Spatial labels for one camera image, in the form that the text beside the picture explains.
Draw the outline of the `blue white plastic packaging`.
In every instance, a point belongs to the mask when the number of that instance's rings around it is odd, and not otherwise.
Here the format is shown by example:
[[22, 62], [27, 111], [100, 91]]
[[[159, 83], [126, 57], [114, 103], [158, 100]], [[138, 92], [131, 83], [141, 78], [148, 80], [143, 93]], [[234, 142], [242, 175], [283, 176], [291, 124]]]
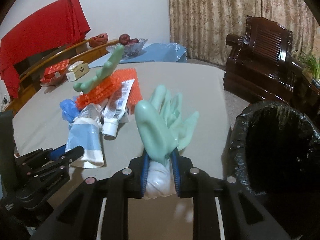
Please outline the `blue white plastic packaging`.
[[76, 161], [73, 167], [99, 168], [104, 166], [103, 151], [100, 142], [102, 130], [101, 106], [90, 103], [74, 119], [69, 131], [65, 151], [81, 146], [84, 153]]

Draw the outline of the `mint green rubber glove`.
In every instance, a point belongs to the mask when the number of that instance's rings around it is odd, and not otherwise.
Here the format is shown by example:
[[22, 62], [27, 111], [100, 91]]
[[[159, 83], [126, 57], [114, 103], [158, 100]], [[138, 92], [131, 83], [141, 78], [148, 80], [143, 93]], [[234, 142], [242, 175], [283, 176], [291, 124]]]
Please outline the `mint green rubber glove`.
[[191, 142], [200, 114], [182, 118], [181, 93], [171, 95], [165, 85], [155, 88], [149, 100], [135, 106], [135, 121], [144, 150], [152, 161], [166, 165], [174, 149], [181, 151]]

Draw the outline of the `orange foam fruit net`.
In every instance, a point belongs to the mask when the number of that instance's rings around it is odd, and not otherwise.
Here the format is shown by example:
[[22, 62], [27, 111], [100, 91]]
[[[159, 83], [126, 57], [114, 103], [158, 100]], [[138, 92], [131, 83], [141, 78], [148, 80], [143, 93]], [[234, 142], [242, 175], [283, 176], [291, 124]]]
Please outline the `orange foam fruit net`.
[[99, 104], [121, 87], [121, 80], [118, 77], [110, 76], [102, 81], [88, 93], [80, 94], [75, 101], [79, 110], [84, 109], [90, 103]]

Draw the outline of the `blue plastic bag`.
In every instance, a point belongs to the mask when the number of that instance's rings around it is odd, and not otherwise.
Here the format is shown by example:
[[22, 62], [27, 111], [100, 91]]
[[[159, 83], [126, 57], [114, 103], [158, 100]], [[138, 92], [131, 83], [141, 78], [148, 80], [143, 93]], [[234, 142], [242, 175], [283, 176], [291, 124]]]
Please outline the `blue plastic bag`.
[[63, 120], [68, 121], [70, 124], [73, 123], [73, 120], [80, 114], [79, 109], [76, 106], [75, 100], [65, 99], [60, 102], [60, 108], [62, 110]]

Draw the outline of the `black lined trash bin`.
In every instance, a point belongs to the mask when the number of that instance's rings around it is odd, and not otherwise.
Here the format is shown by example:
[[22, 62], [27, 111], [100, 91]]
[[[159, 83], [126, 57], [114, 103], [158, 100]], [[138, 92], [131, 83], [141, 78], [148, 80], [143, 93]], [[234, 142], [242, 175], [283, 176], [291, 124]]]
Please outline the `black lined trash bin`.
[[308, 199], [319, 177], [319, 130], [298, 110], [275, 101], [246, 107], [236, 118], [228, 173], [263, 204]]

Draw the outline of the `red snack packet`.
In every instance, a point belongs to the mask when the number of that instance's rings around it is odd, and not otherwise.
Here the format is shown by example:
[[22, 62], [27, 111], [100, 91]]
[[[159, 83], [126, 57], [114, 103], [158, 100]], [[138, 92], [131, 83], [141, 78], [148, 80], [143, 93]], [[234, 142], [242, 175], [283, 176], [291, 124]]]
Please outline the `red snack packet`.
[[43, 86], [54, 86], [62, 81], [64, 75], [67, 73], [69, 66], [69, 59], [62, 60], [50, 67], [47, 67], [44, 71], [43, 78], [40, 79], [40, 83]]

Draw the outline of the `tissue box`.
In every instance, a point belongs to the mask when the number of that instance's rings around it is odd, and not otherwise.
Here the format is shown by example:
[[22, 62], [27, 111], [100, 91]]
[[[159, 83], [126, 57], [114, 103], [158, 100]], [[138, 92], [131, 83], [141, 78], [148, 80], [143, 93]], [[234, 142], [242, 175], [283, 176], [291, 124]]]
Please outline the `tissue box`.
[[76, 61], [71, 64], [67, 69], [67, 80], [68, 82], [74, 82], [87, 74], [89, 72], [88, 63], [84, 63], [84, 61]]

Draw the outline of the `wooden bench backrest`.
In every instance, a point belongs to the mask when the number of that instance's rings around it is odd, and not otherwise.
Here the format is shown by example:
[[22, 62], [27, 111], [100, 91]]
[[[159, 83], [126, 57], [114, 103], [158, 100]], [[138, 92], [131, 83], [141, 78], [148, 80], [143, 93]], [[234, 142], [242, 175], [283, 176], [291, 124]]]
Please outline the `wooden bench backrest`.
[[83, 40], [71, 47], [62, 46], [29, 67], [19, 77], [18, 84], [20, 87], [18, 90], [18, 98], [8, 103], [4, 107], [4, 110], [12, 110], [14, 114], [18, 113], [18, 111], [29, 101], [29, 99], [31, 99], [31, 97], [40, 90], [40, 78], [43, 77], [45, 68], [66, 59], [69, 59], [71, 64], [81, 60], [85, 63], [91, 63], [94, 60], [106, 55], [108, 53], [106, 47], [117, 44], [118, 40], [110, 40], [107, 43], [99, 45], [95, 48], [89, 47], [88, 43], [89, 40]]

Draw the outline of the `glass fruit bowl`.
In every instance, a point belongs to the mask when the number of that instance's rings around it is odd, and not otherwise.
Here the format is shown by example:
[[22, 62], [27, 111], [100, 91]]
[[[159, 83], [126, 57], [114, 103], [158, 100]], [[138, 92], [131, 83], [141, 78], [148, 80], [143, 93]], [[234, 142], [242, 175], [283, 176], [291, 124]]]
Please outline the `glass fruit bowl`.
[[[148, 41], [148, 39], [144, 39], [144, 38], [139, 38], [138, 39], [139, 42], [138, 43], [133, 43], [133, 44], [128, 44], [124, 46], [124, 56], [137, 56], [142, 52], [142, 49], [144, 47], [144, 45], [146, 44], [146, 42]], [[117, 43], [116, 45], [112, 45], [112, 46], [107, 46], [106, 47], [106, 51], [108, 51], [109, 53], [114, 52], [114, 49], [120, 45], [120, 43]]]

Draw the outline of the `light blue table mat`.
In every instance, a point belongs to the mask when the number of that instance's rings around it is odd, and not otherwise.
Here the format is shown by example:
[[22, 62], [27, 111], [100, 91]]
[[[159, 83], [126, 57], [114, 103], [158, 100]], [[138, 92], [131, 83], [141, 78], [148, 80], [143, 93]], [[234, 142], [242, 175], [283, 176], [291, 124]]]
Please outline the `light blue table mat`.
[[187, 49], [178, 43], [150, 43], [146, 44], [139, 55], [125, 56], [120, 64], [141, 62], [178, 62], [186, 63]]

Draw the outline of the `red apples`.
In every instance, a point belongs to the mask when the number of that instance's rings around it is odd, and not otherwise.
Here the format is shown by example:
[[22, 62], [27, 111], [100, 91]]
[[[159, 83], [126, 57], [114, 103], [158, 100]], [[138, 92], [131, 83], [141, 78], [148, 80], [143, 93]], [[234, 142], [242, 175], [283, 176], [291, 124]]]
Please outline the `red apples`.
[[119, 43], [126, 46], [129, 44], [139, 43], [139, 39], [131, 38], [129, 34], [121, 34], [119, 37]]

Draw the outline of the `red cloth cover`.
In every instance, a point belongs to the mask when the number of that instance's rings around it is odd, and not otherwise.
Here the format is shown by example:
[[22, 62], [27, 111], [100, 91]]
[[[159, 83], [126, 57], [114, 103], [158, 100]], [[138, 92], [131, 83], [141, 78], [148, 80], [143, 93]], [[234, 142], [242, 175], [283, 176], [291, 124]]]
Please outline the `red cloth cover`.
[[84, 40], [90, 31], [79, 0], [58, 0], [34, 12], [1, 39], [1, 79], [13, 98], [20, 78], [14, 65], [44, 51]]

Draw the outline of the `dark wooden side table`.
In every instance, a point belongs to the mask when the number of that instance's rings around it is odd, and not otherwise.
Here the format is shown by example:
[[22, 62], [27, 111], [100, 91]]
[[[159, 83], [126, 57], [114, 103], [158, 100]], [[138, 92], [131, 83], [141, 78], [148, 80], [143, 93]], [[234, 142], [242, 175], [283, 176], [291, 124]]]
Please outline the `dark wooden side table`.
[[319, 116], [319, 88], [299, 72], [295, 75], [290, 106], [306, 114], [310, 119]]

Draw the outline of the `green potted plant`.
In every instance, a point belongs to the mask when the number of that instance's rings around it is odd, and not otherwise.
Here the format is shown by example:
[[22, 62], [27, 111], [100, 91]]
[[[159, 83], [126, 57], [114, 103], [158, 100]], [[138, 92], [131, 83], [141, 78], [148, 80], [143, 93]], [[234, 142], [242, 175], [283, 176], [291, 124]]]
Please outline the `green potted plant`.
[[303, 74], [311, 82], [316, 80], [319, 82], [319, 57], [310, 51], [308, 53], [302, 52], [299, 61], [303, 64]]

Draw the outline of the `floral beige curtain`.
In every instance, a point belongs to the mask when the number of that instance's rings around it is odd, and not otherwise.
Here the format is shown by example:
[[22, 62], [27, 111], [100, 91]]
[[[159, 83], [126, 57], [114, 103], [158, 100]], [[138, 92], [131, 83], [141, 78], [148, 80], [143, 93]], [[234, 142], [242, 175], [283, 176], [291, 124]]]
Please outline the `floral beige curtain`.
[[319, 56], [319, 24], [303, 0], [169, 0], [170, 38], [191, 59], [224, 65], [226, 36], [242, 35], [247, 16], [264, 17], [293, 32], [293, 51]]

